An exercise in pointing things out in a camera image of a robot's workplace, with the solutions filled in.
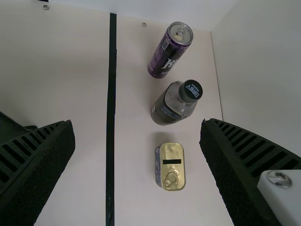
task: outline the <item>energy drink can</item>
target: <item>energy drink can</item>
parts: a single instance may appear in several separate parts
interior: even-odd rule
[[[190,46],[192,40],[193,32],[188,25],[182,22],[172,23],[147,67],[150,75],[157,79],[164,78]]]
[[[156,183],[166,191],[185,186],[184,149],[178,143],[164,143],[155,150]]]

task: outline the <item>black label strip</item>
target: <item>black label strip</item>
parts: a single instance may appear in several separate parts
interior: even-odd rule
[[[114,226],[114,129],[116,105],[116,14],[110,13],[109,78],[106,137],[106,226]]]
[[[181,164],[182,159],[163,159],[163,165],[167,164]]]

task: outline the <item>bottle cap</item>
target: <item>bottle cap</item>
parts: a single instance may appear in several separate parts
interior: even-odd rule
[[[179,95],[183,101],[192,104],[203,95],[202,86],[195,80],[187,80],[179,88]]]

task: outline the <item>dark plastic bottle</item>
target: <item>dark plastic bottle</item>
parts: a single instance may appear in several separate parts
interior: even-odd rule
[[[181,121],[191,116],[202,95],[203,89],[197,81],[175,81],[152,107],[151,118],[162,126]]]

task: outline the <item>white floor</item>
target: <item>white floor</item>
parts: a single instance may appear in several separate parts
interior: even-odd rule
[[[71,119],[74,126],[75,153],[35,225],[104,226],[110,15],[42,6],[0,3],[0,111],[22,125]],[[146,67],[167,24],[117,20],[115,224],[233,225],[198,145],[202,120],[222,118],[210,33],[194,30],[192,46],[157,80]],[[194,114],[158,126],[152,104],[171,82],[187,79],[204,89]],[[185,149],[182,191],[155,183],[154,148],[166,141]]]

